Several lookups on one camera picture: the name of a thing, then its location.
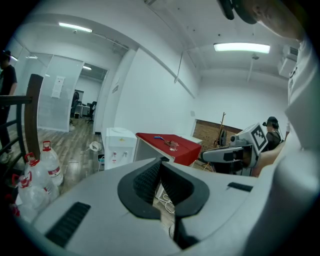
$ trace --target ceiling light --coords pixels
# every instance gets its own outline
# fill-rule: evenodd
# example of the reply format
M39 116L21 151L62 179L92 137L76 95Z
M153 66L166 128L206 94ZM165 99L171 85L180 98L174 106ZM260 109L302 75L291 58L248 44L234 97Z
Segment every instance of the ceiling light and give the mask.
M249 51L268 54L270 51L269 45L246 42L215 43L213 46L216 52Z
M67 28L71 28L71 29L75 29L75 30L82 30L82 31L86 31L86 32L92 33L92 29L85 28L85 27L82 27L82 26L76 26L76 25L71 25L71 24L66 24L66 23L61 23L61 22L59 22L59 26L67 27Z

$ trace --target glass cup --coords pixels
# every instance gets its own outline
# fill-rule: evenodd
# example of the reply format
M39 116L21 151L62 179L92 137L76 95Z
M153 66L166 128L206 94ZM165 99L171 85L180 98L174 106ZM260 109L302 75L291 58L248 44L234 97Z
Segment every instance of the glass cup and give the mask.
M171 151L177 151L177 146L178 146L178 143L177 142L174 142L174 141L171 141L171 144L170 144L170 150Z

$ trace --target black pants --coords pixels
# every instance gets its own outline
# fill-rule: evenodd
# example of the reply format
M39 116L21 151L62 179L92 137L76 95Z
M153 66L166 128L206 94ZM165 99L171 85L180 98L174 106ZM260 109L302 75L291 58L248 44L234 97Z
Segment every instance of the black pants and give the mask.
M0 125L3 125L7 122L9 115L10 106L0 106ZM2 148L4 148L10 142L9 133L7 127L0 130L0 141ZM11 150L11 147L6 149L8 153Z

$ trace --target corkboard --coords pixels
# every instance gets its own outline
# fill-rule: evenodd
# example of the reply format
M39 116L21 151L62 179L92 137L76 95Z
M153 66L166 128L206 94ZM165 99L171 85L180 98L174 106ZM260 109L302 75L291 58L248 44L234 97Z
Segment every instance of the corkboard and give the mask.
M231 126L224 125L223 128L226 130L226 145L230 142L230 137L241 132L241 129L234 128ZM201 151L210 150L214 148L214 142L219 136L220 124L214 122L208 122L203 120L197 120L193 137L202 140Z

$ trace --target bottle label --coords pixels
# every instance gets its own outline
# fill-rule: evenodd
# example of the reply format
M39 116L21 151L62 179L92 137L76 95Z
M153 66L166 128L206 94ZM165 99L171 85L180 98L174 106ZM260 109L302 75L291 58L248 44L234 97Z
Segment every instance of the bottle label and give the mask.
M49 175L54 175L54 176L57 176L60 174L60 166L58 166L57 169L54 169L54 170L48 170L48 173Z

